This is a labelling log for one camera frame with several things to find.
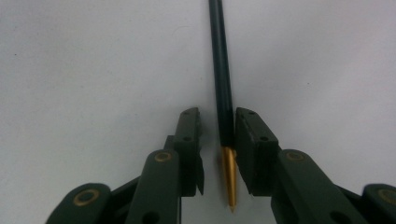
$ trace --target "black pen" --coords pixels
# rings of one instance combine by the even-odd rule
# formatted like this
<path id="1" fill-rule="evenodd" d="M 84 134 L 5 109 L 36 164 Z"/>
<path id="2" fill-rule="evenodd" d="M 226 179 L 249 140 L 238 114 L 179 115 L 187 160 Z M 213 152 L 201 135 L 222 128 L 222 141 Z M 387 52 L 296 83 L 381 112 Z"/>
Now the black pen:
<path id="1" fill-rule="evenodd" d="M 209 0 L 219 139 L 231 210 L 236 206 L 236 163 L 233 150 L 233 101 L 221 0 Z"/>

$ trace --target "white background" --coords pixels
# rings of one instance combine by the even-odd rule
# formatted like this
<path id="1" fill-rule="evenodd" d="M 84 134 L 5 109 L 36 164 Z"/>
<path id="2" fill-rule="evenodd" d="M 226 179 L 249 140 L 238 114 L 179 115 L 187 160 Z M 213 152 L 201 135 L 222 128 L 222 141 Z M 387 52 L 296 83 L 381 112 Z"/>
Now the white background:
<path id="1" fill-rule="evenodd" d="M 396 2 L 226 0 L 233 106 L 361 193 L 396 186 Z M 226 205 L 207 0 L 0 2 L 0 223 L 44 223 L 71 189 L 140 175 L 198 106 L 205 195 L 182 221 L 275 223 Z"/>

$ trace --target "dark green plastic part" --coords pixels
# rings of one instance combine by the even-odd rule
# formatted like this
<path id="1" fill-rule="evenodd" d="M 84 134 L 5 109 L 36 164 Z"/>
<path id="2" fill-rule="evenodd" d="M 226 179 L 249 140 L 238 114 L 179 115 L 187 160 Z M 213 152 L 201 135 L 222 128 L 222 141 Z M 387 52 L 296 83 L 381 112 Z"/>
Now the dark green plastic part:
<path id="1" fill-rule="evenodd" d="M 376 223 L 396 223 L 396 188 L 385 184 L 371 184 L 361 196 L 366 216 Z"/>
<path id="2" fill-rule="evenodd" d="M 123 224 L 128 216 L 131 202 L 134 199 L 134 192 L 136 191 L 139 177 L 122 185 L 121 187 L 111 191 L 111 222 L 112 224 Z"/>
<path id="3" fill-rule="evenodd" d="M 99 195 L 91 203 L 76 205 L 75 197 L 85 190 L 97 190 Z M 81 195 L 81 201 L 88 201 L 92 195 Z M 106 206 L 110 189 L 103 184 L 85 184 L 70 191 L 50 215 L 47 224 L 96 224 L 106 223 Z"/>
<path id="4" fill-rule="evenodd" d="M 125 224 L 177 224 L 180 219 L 179 157 L 174 150 L 151 153 L 140 176 Z"/>
<path id="5" fill-rule="evenodd" d="M 278 223 L 368 223 L 339 188 L 305 153 L 287 149 L 278 154 L 276 172 L 279 184 L 272 206 Z M 282 222 L 293 208 L 298 222 Z"/>
<path id="6" fill-rule="evenodd" d="M 204 167 L 200 156 L 201 120 L 198 108 L 180 114 L 175 136 L 168 136 L 164 148 L 173 147 L 180 157 L 181 194 L 195 195 L 196 188 L 204 193 Z"/>
<path id="7" fill-rule="evenodd" d="M 270 196 L 280 151 L 277 138 L 257 113 L 245 108 L 236 108 L 235 127 L 236 162 L 247 190 L 255 196 Z"/>

